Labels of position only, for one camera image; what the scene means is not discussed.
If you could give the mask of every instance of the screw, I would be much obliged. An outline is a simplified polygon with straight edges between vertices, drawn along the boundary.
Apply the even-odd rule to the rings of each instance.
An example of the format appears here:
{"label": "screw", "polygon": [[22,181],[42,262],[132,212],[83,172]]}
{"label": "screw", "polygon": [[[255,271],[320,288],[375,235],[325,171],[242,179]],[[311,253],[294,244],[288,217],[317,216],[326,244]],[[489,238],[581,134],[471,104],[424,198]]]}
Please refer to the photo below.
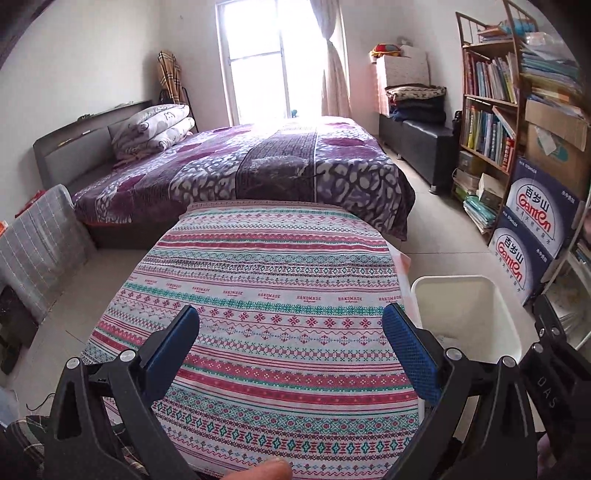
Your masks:
{"label": "screw", "polygon": [[133,350],[126,350],[119,355],[119,358],[122,362],[131,362],[135,358],[135,352]]}
{"label": "screw", "polygon": [[515,360],[513,360],[510,356],[504,357],[503,363],[505,364],[506,367],[509,367],[509,368],[513,368],[514,366],[517,365],[517,363],[515,363]]}
{"label": "screw", "polygon": [[456,362],[462,358],[462,352],[457,348],[450,348],[447,352],[445,352],[445,354],[450,360],[454,360]]}
{"label": "screw", "polygon": [[70,358],[66,363],[66,367],[68,367],[70,370],[73,370],[78,365],[80,365],[80,360],[77,359],[76,357]]}

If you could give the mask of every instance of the stack of books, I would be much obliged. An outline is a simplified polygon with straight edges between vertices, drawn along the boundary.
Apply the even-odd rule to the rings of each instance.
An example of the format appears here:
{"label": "stack of books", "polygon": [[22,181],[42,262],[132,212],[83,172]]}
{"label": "stack of books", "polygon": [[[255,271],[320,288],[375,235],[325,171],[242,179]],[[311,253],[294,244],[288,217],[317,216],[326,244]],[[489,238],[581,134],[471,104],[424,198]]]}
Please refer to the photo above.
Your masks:
{"label": "stack of books", "polygon": [[583,94],[579,65],[570,60],[550,60],[538,55],[527,45],[521,47],[521,71],[538,89],[549,92],[566,91],[575,96]]}
{"label": "stack of books", "polygon": [[466,197],[464,210],[483,235],[489,232],[495,224],[496,212],[478,200],[478,197]]}
{"label": "stack of books", "polygon": [[465,110],[464,121],[462,144],[508,171],[514,156],[517,119],[497,107],[488,113],[471,106]]}
{"label": "stack of books", "polygon": [[511,34],[508,34],[501,28],[500,25],[494,27],[488,27],[478,32],[481,42],[496,41],[496,40],[507,40],[513,38]]}
{"label": "stack of books", "polygon": [[591,268],[591,251],[583,238],[577,242],[577,249],[574,251],[574,256],[585,268]]}
{"label": "stack of books", "polygon": [[519,70],[517,57],[514,53],[492,60],[466,51],[467,72],[465,75],[466,92],[468,95],[518,103],[519,101]]}

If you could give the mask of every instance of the window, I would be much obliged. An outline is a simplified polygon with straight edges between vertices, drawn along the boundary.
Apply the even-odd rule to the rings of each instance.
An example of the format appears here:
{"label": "window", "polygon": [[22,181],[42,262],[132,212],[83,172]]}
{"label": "window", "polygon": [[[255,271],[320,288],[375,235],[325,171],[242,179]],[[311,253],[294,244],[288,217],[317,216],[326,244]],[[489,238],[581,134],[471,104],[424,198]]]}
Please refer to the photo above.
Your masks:
{"label": "window", "polygon": [[326,40],[309,0],[234,0],[218,20],[234,124],[320,115]]}

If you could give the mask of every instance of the folded blanket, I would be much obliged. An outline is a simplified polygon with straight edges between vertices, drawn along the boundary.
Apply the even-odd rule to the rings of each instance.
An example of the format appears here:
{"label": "folded blanket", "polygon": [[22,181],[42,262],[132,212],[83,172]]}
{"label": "folded blanket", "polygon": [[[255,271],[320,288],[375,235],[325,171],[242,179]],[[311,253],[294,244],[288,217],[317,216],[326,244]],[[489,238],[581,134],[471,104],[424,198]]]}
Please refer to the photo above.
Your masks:
{"label": "folded blanket", "polygon": [[188,105],[173,105],[171,108],[158,112],[138,124],[135,128],[130,129],[119,139],[113,148],[115,151],[126,151],[131,147],[141,145],[170,127],[175,126],[183,118],[187,118],[188,115]]}
{"label": "folded blanket", "polygon": [[386,95],[393,101],[409,99],[425,100],[445,96],[446,93],[447,89],[445,87],[422,85],[421,83],[386,88]]}
{"label": "folded blanket", "polygon": [[125,151],[119,151],[116,155],[119,162],[115,164],[114,168],[120,168],[130,162],[142,160],[151,155],[163,152],[184,140],[194,126],[195,120],[188,116],[172,127],[167,128],[164,132],[152,137],[150,140],[140,145],[126,148]]}
{"label": "folded blanket", "polygon": [[119,130],[117,130],[117,133],[113,137],[112,145],[120,143],[122,137],[127,136],[132,130],[137,130],[137,126],[145,122],[148,118],[175,106],[176,105],[173,103],[168,105],[154,105],[130,116],[127,121],[119,127]]}
{"label": "folded blanket", "polygon": [[394,102],[395,108],[419,108],[423,110],[443,110],[445,108],[445,97],[439,96],[428,98],[425,100],[396,100]]}
{"label": "folded blanket", "polygon": [[148,148],[156,152],[163,152],[174,144],[184,140],[189,131],[195,126],[195,120],[191,117],[184,118],[175,126],[165,130],[160,135],[148,141]]}
{"label": "folded blanket", "polygon": [[429,124],[444,124],[447,118],[443,110],[424,110],[421,108],[402,108],[393,109],[390,114],[397,122],[404,122],[405,120],[416,120],[417,122],[425,122]]}

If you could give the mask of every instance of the black leather bench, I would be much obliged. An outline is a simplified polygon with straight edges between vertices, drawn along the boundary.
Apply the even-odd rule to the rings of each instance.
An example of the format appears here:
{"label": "black leather bench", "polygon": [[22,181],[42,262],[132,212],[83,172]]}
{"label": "black leather bench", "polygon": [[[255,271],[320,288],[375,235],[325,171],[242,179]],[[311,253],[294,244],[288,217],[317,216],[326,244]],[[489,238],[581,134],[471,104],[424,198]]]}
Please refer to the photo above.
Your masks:
{"label": "black leather bench", "polygon": [[451,188],[459,145],[450,128],[380,115],[379,137],[431,185],[432,193]]}

